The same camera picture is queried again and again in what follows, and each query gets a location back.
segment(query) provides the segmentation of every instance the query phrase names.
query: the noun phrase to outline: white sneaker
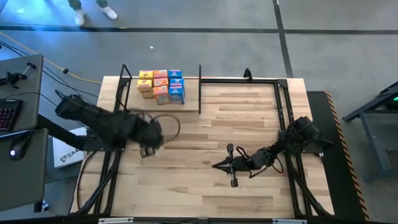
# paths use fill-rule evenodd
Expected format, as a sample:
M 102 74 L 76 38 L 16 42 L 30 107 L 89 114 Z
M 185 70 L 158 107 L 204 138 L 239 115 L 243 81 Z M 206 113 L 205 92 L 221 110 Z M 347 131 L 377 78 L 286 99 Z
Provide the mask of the white sneaker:
M 116 12 L 114 12 L 109 6 L 101 8 L 101 11 L 105 13 L 110 19 L 115 20 L 118 18 Z
M 85 13 L 82 10 L 75 11 L 75 24 L 82 26 L 85 23 Z

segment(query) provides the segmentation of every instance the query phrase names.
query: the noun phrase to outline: white box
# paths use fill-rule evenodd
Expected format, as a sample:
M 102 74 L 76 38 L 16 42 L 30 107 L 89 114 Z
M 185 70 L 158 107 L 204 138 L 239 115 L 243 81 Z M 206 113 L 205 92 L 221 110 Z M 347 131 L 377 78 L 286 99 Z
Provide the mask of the white box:
M 86 128 L 76 128 L 70 131 L 77 136 L 85 136 Z M 82 161 L 84 152 L 69 146 L 65 142 L 52 138 L 54 151 L 54 168 L 61 168 Z

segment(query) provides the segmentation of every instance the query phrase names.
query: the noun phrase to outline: gray floor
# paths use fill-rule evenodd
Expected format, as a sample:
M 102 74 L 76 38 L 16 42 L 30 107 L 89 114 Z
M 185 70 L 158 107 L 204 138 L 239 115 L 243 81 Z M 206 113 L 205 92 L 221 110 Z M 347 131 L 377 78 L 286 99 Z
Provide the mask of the gray floor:
M 119 13 L 116 21 L 109 21 L 94 0 L 82 1 L 90 27 L 277 27 L 272 0 L 109 0 Z M 279 4 L 286 29 L 398 29 L 398 2 L 393 0 L 279 0 Z M 24 13 L 17 14 L 22 8 Z M 0 24 L 72 26 L 73 11 L 65 0 L 13 0 L 0 13 Z M 203 75 L 209 76 L 238 77 L 249 67 L 256 77 L 286 77 L 278 34 L 4 33 L 61 67 L 98 81 L 104 75 L 117 75 L 122 63 L 134 74 L 141 69 L 181 68 L 185 75 L 196 76 L 202 64 Z M 12 43 L 1 35 L 0 40 Z M 294 77 L 304 78 L 308 90 L 329 91 L 340 117 L 397 81 L 397 35 L 286 35 L 286 40 Z M 0 59 L 9 57 L 14 57 L 12 52 L 0 50 Z M 77 88 L 94 94 L 100 90 L 97 84 L 47 65 Z M 48 77 L 42 86 L 43 93 L 56 102 L 54 89 L 71 93 Z M 52 105 L 41 99 L 41 113 L 65 128 L 78 127 L 57 118 L 49 108 Z M 374 170 L 375 162 L 361 123 L 341 124 L 371 219 L 397 223 L 398 178 L 365 184 L 361 177 Z M 45 198 L 52 208 L 35 215 L 67 213 L 74 181 L 48 184 Z M 31 208 L 0 212 L 0 220 L 33 217 Z

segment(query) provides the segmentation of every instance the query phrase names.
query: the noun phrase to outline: keyboard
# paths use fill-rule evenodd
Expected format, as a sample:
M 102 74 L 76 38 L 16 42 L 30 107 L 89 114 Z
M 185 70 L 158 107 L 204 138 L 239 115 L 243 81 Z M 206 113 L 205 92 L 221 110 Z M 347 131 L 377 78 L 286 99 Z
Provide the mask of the keyboard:
M 0 100 L 0 131 L 12 131 L 22 108 L 22 100 Z

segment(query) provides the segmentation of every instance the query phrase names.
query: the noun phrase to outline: snack box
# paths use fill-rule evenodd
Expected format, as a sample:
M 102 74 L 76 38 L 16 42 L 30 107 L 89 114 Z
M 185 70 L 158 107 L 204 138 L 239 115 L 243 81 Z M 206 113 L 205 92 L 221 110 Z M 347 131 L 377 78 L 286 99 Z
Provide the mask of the snack box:
M 154 71 L 152 70 L 140 70 L 139 71 L 139 79 L 153 79 Z
M 170 86 L 184 86 L 184 79 L 183 78 L 171 78 L 170 79 Z
M 167 70 L 154 70 L 154 78 L 167 78 Z
M 144 98 L 153 98 L 152 80 L 138 80 L 137 89 Z
M 153 90 L 158 105 L 166 105 L 170 103 L 169 91 L 167 86 L 154 87 Z
M 169 70 L 169 78 L 182 78 L 182 70 Z
M 185 104 L 185 93 L 183 86 L 170 86 L 169 96 L 171 104 L 174 105 Z
M 154 87 L 169 85 L 168 78 L 155 78 L 154 79 Z

